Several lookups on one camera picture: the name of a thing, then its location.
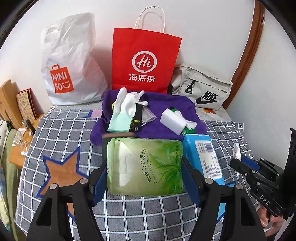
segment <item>brown wooden trim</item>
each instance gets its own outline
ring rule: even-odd
[[[223,107],[227,109],[233,98],[235,97],[236,93],[238,92],[240,86],[242,85],[250,66],[253,62],[255,54],[257,52],[257,48],[260,42],[262,28],[264,23],[264,11],[265,8],[261,5],[257,0],[254,2],[254,14],[253,14],[253,21],[252,27],[250,30],[249,38],[242,54],[240,63],[231,79],[232,89],[230,95],[226,101],[223,103]]]

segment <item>metal screw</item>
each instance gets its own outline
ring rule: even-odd
[[[206,179],[205,179],[205,182],[206,182],[207,184],[212,184],[214,181],[213,181],[213,179],[211,179],[211,178],[206,178]]]
[[[53,183],[53,184],[51,184],[51,185],[49,186],[49,188],[50,188],[51,190],[55,189],[56,187],[57,187],[57,184],[55,184],[55,183]]]
[[[242,190],[244,187],[242,186],[242,184],[236,184],[235,187],[239,190]]]
[[[81,184],[86,184],[89,180],[87,178],[80,179]]]

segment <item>nike swoosh logo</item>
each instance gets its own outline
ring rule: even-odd
[[[200,97],[200,98],[197,98],[195,102],[196,102],[197,104],[209,104],[209,103],[218,102],[218,100],[217,100],[217,101],[202,101],[202,100],[201,100],[201,97]]]

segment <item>mint green glove cuff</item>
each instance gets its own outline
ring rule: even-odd
[[[128,115],[126,112],[113,113],[110,124],[108,127],[109,132],[129,132],[133,116]]]

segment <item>book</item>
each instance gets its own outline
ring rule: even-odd
[[[32,99],[32,90],[26,89],[16,94],[17,104],[22,114],[23,119],[29,119],[30,121],[37,120],[35,107]]]

